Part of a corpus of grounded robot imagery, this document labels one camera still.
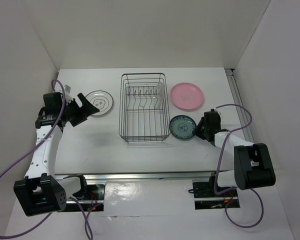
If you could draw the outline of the white plate dark rim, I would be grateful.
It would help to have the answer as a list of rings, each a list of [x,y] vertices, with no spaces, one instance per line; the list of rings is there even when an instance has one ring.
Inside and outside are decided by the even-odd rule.
[[[97,109],[99,112],[92,114],[92,117],[104,117],[110,113],[114,106],[114,99],[110,93],[103,90],[95,90],[85,96],[85,98]]]

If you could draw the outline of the blue patterned small plate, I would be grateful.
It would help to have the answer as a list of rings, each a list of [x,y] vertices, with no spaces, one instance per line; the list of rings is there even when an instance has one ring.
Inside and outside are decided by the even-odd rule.
[[[187,115],[177,115],[169,122],[170,133],[179,140],[190,140],[196,127],[196,122]]]

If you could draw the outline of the pink plastic plate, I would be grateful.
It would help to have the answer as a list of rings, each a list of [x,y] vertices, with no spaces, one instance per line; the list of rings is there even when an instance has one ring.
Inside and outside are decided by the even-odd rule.
[[[181,82],[172,87],[170,99],[177,108],[192,111],[204,103],[205,97],[202,90],[195,84]]]

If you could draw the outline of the clear glass plate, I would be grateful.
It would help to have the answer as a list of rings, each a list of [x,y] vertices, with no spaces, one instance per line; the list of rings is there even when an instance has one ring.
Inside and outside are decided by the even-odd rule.
[[[163,102],[163,99],[164,99],[164,95],[165,95],[164,84],[162,82],[159,82],[156,86],[155,91],[154,91],[154,98],[155,98],[154,108],[155,109],[160,108],[160,106]]]

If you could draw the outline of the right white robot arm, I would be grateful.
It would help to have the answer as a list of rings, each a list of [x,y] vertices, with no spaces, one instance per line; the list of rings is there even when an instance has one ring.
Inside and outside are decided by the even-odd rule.
[[[220,196],[236,188],[250,190],[274,186],[276,175],[267,145],[246,141],[233,132],[221,127],[221,116],[215,109],[206,111],[193,131],[196,137],[220,148],[217,169],[208,184],[210,194]],[[224,153],[232,157],[232,170],[220,170]]]

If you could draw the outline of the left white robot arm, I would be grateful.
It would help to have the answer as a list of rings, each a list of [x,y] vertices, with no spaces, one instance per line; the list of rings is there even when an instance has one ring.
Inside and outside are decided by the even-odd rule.
[[[67,200],[87,197],[89,187],[82,174],[72,174],[56,180],[55,165],[58,146],[66,123],[73,127],[83,123],[89,116],[98,113],[86,97],[78,94],[82,105],[68,94],[60,92],[43,95],[44,107],[35,121],[37,149],[22,180],[14,183],[13,191],[26,216],[62,212]]]

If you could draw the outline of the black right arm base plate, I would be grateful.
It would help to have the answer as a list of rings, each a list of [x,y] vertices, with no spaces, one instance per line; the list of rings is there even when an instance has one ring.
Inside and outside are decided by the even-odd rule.
[[[234,198],[238,196],[236,190],[217,195],[214,192],[213,185],[209,182],[193,182],[188,193],[193,194],[195,198]]]

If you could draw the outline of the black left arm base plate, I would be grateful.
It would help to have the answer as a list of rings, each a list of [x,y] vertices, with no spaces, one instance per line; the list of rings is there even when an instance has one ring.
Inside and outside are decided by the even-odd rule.
[[[72,194],[79,201],[92,200],[95,202],[103,201],[105,197],[106,185],[104,183],[87,183],[84,175],[70,175],[66,178],[77,178],[80,182],[78,191]]]

